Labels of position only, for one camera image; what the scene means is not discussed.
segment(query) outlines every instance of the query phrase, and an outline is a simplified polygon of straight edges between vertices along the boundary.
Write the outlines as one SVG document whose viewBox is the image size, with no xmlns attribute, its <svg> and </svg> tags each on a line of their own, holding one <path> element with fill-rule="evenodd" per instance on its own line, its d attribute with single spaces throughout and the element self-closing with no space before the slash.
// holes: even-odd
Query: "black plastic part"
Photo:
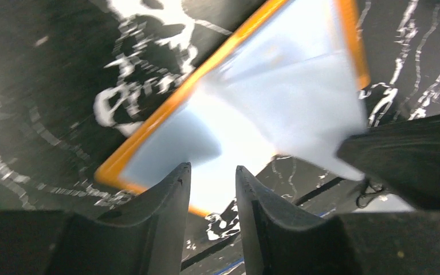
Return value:
<svg viewBox="0 0 440 275">
<path fill-rule="evenodd" d="M 337 154 L 413 206 L 440 210 L 440 115 L 370 128 Z"/>
<path fill-rule="evenodd" d="M 248 275 L 440 274 L 440 212 L 323 220 L 274 194 L 244 167 L 236 184 Z"/>
<path fill-rule="evenodd" d="M 179 274 L 190 164 L 98 220 L 0 212 L 0 274 Z"/>
<path fill-rule="evenodd" d="M 389 195 L 391 191 L 382 184 L 376 184 L 369 179 L 364 180 L 364 189 L 355 200 L 355 205 L 363 209 L 367 207 L 374 199 L 382 195 Z"/>
</svg>

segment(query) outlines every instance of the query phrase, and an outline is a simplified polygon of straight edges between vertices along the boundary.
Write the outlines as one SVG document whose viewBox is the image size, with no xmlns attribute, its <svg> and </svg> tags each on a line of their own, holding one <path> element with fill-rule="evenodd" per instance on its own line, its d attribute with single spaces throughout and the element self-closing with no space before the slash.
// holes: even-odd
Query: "orange frame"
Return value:
<svg viewBox="0 0 440 275">
<path fill-rule="evenodd" d="M 195 83 L 206 73 L 219 65 L 233 50 L 244 42 L 253 32 L 269 19 L 280 7 L 289 0 L 268 0 L 244 24 L 230 36 L 227 41 L 140 126 L 95 172 L 97 181 L 127 189 L 136 193 L 146 191 L 146 188 L 120 178 L 120 172 L 125 168 L 130 158 L 148 137 L 168 117 L 186 101 L 193 93 Z M 345 40 L 354 59 L 357 71 L 359 88 L 364 88 L 370 83 L 368 69 L 365 61 L 365 52 L 361 41 L 357 37 L 356 23 L 358 11 L 356 4 L 351 0 L 336 0 L 339 9 Z M 190 206 L 189 211 L 205 217 L 210 213 Z"/>
</svg>

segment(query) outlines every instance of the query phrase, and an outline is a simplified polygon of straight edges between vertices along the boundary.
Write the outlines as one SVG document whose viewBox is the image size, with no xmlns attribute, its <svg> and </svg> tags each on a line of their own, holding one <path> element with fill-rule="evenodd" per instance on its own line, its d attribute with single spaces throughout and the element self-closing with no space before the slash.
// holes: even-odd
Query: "white graphic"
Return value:
<svg viewBox="0 0 440 275">
<path fill-rule="evenodd" d="M 398 89 L 395 88 L 395 83 L 397 82 L 400 72 L 404 67 L 406 59 L 411 50 L 415 49 L 415 72 L 416 72 L 416 80 L 414 83 L 414 90 L 406 96 L 406 98 L 399 104 L 396 114 L 392 118 L 395 121 L 400 115 L 401 110 L 404 106 L 419 92 L 420 84 L 421 84 L 421 55 L 424 45 L 428 38 L 433 34 L 439 23 L 440 23 L 440 4 L 436 4 L 433 9 L 433 16 L 430 18 L 431 26 L 427 30 L 427 32 L 422 36 L 418 41 L 418 44 L 413 43 L 413 38 L 418 33 L 418 27 L 416 23 L 416 19 L 413 18 L 414 13 L 418 8 L 418 0 L 410 0 L 407 8 L 403 14 L 402 20 L 397 28 L 397 32 L 399 33 L 395 41 L 398 44 L 402 45 L 399 56 L 395 59 L 395 69 L 392 75 L 392 79 L 388 84 L 386 83 L 378 83 L 374 84 L 370 87 L 368 91 L 361 91 L 360 98 L 364 99 L 371 94 L 373 94 L 373 90 L 378 87 L 385 87 L 383 90 L 384 97 L 380 99 L 380 101 L 375 105 L 373 110 L 371 110 L 368 125 L 370 127 L 376 127 L 379 125 L 382 117 L 387 113 L 389 108 L 394 103 L 394 100 L 398 94 Z M 434 83 L 431 84 L 427 89 L 424 90 L 422 95 L 419 96 L 418 101 L 415 103 L 415 106 L 412 108 L 410 112 L 409 120 L 423 118 L 427 116 L 426 107 L 428 107 L 431 102 L 436 102 L 440 95 L 440 74 L 435 79 Z"/>
<path fill-rule="evenodd" d="M 108 0 L 108 8 L 120 21 L 121 37 L 117 39 L 113 50 L 115 60 L 105 67 L 118 66 L 120 74 L 115 87 L 105 89 L 96 96 L 93 109 L 100 125 L 116 128 L 124 136 L 130 136 L 145 119 L 138 118 L 143 108 L 138 102 L 139 97 L 171 92 L 195 69 L 192 61 L 198 55 L 198 49 L 191 43 L 195 25 L 205 26 L 224 35 L 231 32 L 207 21 L 191 18 L 184 12 L 181 0 L 154 0 L 154 6 L 148 6 L 142 0 Z M 155 37 L 154 34 L 144 32 L 148 23 L 138 20 L 137 17 L 150 17 L 159 21 L 159 28 L 154 30 L 156 32 L 172 28 L 179 30 L 166 37 Z M 132 53 L 124 53 L 123 50 L 129 49 L 121 49 L 124 46 L 123 41 L 130 38 L 135 40 Z M 167 46 L 174 53 L 176 60 L 169 62 L 176 61 L 179 68 L 177 72 L 171 72 L 146 60 L 147 58 L 142 59 L 153 44 Z M 131 75 L 136 70 L 151 76 L 144 80 L 134 79 Z M 110 104 L 109 100 L 117 95 L 120 95 L 120 99 Z M 119 108 L 125 108 L 131 118 L 130 122 L 122 123 L 114 119 Z"/>
<path fill-rule="evenodd" d="M 362 24 L 363 21 L 365 20 L 365 17 L 368 14 L 368 11 L 370 10 L 370 7 L 372 6 L 372 1 L 371 0 L 365 0 L 365 7 L 362 10 L 362 13 L 360 15 L 360 18 L 358 19 L 357 25 L 356 25 L 356 29 L 357 29 L 357 38 L 361 39 L 362 38 Z"/>
<path fill-rule="evenodd" d="M 189 239 L 188 241 L 186 241 L 186 249 L 196 250 L 197 246 L 195 245 L 195 243 L 192 243 L 191 240 Z"/>
<path fill-rule="evenodd" d="M 10 119 L 15 114 L 8 114 L 0 112 L 0 120 Z M 33 202 L 28 197 L 25 188 L 32 188 L 35 190 L 40 190 L 45 193 L 53 193 L 59 195 L 68 195 L 73 197 L 96 197 L 98 201 L 94 204 L 96 206 L 105 206 L 110 209 L 123 205 L 124 203 L 130 201 L 135 194 L 122 190 L 115 194 L 110 194 L 108 192 L 102 192 L 96 188 L 94 188 L 94 184 L 88 180 L 88 178 L 84 175 L 84 172 L 87 170 L 87 163 L 90 161 L 90 156 L 85 153 L 80 146 L 71 145 L 65 140 L 59 139 L 54 136 L 46 127 L 40 122 L 41 115 L 38 112 L 38 107 L 33 106 L 29 109 L 29 118 L 31 121 L 31 125 L 29 127 L 30 131 L 34 131 L 41 138 L 46 140 L 48 144 L 53 147 L 57 147 L 64 151 L 70 151 L 76 156 L 76 160 L 79 162 L 78 164 L 78 174 L 82 181 L 77 182 L 74 186 L 76 188 L 61 188 L 55 187 L 52 184 L 42 183 L 32 179 L 28 175 L 21 174 L 18 171 L 13 170 L 10 166 L 13 160 L 6 162 L 2 155 L 0 154 L 0 185 L 6 187 L 11 192 L 15 193 L 18 199 L 22 203 L 22 208 L 26 210 L 34 210 L 36 207 L 33 205 Z"/>
<path fill-rule="evenodd" d="M 44 43 L 48 42 L 49 37 L 48 36 L 43 36 L 42 38 L 38 39 L 35 43 L 34 46 L 35 47 L 39 47 L 41 45 L 43 45 Z"/>
<path fill-rule="evenodd" d="M 225 239 L 237 234 L 240 232 L 237 199 L 234 198 L 221 215 L 212 213 L 206 216 L 205 219 L 209 221 L 206 233 L 211 241 Z"/>
</svg>

